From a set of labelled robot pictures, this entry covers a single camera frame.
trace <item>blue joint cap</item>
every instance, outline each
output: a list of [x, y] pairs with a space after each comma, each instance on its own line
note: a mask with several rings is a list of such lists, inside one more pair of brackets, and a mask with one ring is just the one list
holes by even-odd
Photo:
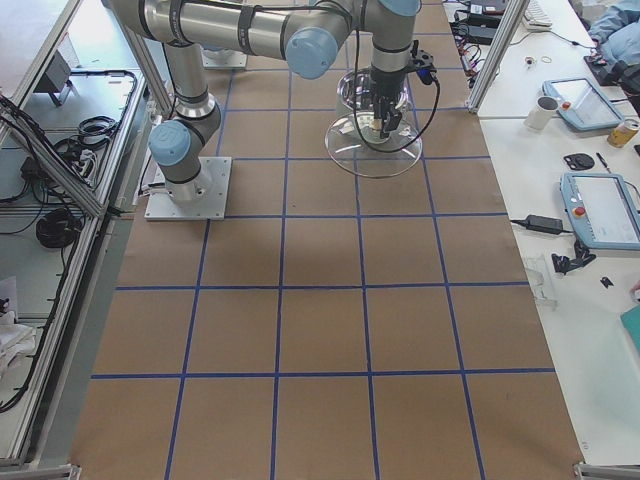
[[420, 11], [420, 0], [380, 0], [388, 10], [402, 17], [415, 17]]
[[313, 80], [321, 77], [336, 61], [338, 42], [324, 28], [303, 28], [291, 36], [285, 55], [292, 72]]
[[191, 134], [187, 127], [175, 120], [161, 123], [149, 135], [149, 150], [161, 167], [180, 163], [191, 148]]

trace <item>white keyboard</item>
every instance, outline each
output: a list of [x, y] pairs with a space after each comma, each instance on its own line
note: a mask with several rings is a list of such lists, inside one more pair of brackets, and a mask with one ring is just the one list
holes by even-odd
[[544, 32], [551, 30], [553, 22], [551, 22], [549, 15], [538, 4], [537, 0], [529, 0], [529, 5], [522, 17], [522, 24], [527, 30]]

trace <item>marker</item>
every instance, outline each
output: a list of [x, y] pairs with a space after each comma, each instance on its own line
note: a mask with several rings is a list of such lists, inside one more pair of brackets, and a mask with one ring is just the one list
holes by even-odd
[[609, 168], [609, 165], [607, 165], [607, 162], [604, 161], [604, 158], [602, 158], [602, 155], [596, 152], [596, 157], [598, 157], [598, 160], [600, 160], [600, 163], [607, 170], [607, 172], [611, 173], [611, 169]]

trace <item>white desk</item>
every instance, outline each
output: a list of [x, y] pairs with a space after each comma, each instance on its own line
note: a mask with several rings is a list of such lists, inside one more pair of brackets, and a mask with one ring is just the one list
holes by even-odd
[[[589, 38], [566, 0], [539, 0], [558, 34], [588, 44]], [[526, 34], [521, 27], [513, 41]], [[606, 143], [606, 134], [577, 133], [554, 118], [542, 132], [523, 125], [544, 80], [590, 76], [582, 59], [587, 49], [552, 34], [534, 34], [507, 51], [500, 74], [482, 104], [481, 117], [489, 152], [509, 218], [528, 214], [569, 221], [559, 192], [559, 179], [569, 171], [562, 157], [600, 152], [614, 173], [640, 185], [640, 157], [632, 145], [623, 149]], [[547, 55], [551, 63], [542, 63]], [[525, 56], [538, 59], [530, 68]], [[623, 98], [617, 87], [605, 89], [609, 98]], [[628, 102], [618, 104], [634, 115]], [[592, 172], [605, 172], [597, 162]], [[547, 277], [546, 292], [557, 307], [539, 305], [558, 378], [585, 461], [593, 465], [640, 463], [640, 356], [628, 339], [619, 315], [635, 304], [629, 288], [640, 280], [640, 252], [595, 251], [598, 258], [566, 276], [555, 274], [551, 254], [574, 257], [572, 235], [553, 237], [514, 226], [525, 264], [536, 259]], [[600, 283], [609, 277], [614, 286]]]

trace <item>person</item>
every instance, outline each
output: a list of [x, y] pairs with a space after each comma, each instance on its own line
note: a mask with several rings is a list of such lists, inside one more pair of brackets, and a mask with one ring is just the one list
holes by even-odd
[[621, 0], [589, 29], [596, 48], [610, 65], [640, 63], [640, 0]]

